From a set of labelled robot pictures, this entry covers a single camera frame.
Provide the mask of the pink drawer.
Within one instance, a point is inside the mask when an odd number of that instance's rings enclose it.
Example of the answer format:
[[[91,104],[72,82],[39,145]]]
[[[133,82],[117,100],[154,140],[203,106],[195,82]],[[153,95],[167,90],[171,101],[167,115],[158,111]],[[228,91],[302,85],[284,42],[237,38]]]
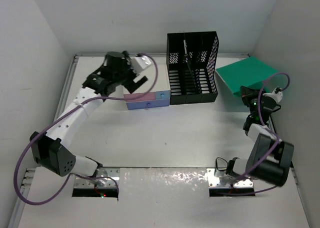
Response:
[[[155,92],[124,94],[123,96],[126,102],[142,102],[156,99]]]

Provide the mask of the light blue small drawer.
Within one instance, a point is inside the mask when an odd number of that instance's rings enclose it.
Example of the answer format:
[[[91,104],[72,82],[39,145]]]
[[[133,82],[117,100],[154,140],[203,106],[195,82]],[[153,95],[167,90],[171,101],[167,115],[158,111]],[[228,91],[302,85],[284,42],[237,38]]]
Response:
[[[155,92],[155,99],[169,99],[171,96],[171,91],[170,90],[164,90],[164,91],[156,91]]]

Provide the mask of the purple bottom drawer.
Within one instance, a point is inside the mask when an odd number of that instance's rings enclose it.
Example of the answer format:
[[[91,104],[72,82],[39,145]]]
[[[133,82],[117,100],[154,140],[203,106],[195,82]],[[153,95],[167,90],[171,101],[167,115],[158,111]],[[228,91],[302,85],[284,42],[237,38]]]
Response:
[[[148,109],[155,107],[164,107],[170,105],[170,99],[158,99],[158,100],[148,100],[139,102],[127,102],[127,108],[129,110],[135,109]]]

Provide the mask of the green folder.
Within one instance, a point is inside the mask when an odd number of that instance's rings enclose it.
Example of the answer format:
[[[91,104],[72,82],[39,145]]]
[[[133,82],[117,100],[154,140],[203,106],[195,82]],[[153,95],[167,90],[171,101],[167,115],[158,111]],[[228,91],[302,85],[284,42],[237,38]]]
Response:
[[[255,57],[242,59],[216,69],[216,73],[231,93],[237,97],[241,96],[241,86],[259,90],[263,81],[277,72],[278,70]]]

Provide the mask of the black board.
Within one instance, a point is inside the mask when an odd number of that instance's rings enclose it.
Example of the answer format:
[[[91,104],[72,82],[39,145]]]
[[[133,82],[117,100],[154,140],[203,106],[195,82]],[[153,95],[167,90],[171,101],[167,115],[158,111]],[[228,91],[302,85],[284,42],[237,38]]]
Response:
[[[186,34],[185,32],[183,32],[183,45],[184,45],[184,52],[185,52],[185,60],[187,63],[187,67],[189,69],[190,75],[191,75],[191,79],[194,85],[194,90],[197,93],[198,89],[197,89],[197,84],[196,84],[196,80],[195,80],[195,76],[194,76],[194,71],[192,69],[192,58],[188,52],[188,47],[187,47],[187,39],[186,39]]]

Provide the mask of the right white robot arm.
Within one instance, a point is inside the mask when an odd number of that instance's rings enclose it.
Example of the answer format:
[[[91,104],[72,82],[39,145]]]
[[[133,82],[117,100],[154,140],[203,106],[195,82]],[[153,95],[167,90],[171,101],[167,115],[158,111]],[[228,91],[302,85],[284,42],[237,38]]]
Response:
[[[249,108],[243,130],[253,142],[248,159],[235,157],[227,163],[223,176],[230,183],[254,178],[281,187],[288,178],[294,145],[282,140],[268,125],[272,113],[281,109],[283,93],[276,87],[271,93],[241,86],[242,102]]]

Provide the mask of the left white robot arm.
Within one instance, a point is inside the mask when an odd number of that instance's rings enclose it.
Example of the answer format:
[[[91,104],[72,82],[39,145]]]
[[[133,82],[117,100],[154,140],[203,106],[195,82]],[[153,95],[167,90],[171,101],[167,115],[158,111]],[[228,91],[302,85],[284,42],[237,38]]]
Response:
[[[75,99],[54,125],[30,137],[35,162],[61,177],[70,173],[94,176],[101,164],[68,150],[74,135],[118,86],[124,86],[130,93],[142,86],[147,77],[138,81],[135,78],[151,65],[152,61],[143,54],[130,58],[126,51],[108,52],[102,65],[87,76]]]

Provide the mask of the white drawer cabinet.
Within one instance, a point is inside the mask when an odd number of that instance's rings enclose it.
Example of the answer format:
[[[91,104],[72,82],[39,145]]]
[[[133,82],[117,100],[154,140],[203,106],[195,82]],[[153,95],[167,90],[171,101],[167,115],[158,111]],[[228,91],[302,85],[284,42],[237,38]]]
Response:
[[[167,67],[165,64],[158,64],[158,75],[157,80],[153,88],[150,90],[151,92],[156,91],[165,91],[169,89],[169,82],[167,78]],[[134,81],[137,83],[143,76],[147,77],[147,81],[142,84],[138,89],[136,89],[133,94],[145,93],[147,92],[156,78],[156,68],[154,65],[148,67],[145,71],[139,74]]]

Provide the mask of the black mesh file organizer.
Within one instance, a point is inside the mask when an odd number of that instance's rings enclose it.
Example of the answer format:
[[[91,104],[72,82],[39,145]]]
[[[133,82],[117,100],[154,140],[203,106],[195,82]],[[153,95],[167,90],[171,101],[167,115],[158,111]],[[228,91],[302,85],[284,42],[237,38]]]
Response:
[[[166,66],[171,105],[211,103],[216,100],[218,49],[216,31],[167,34]]]

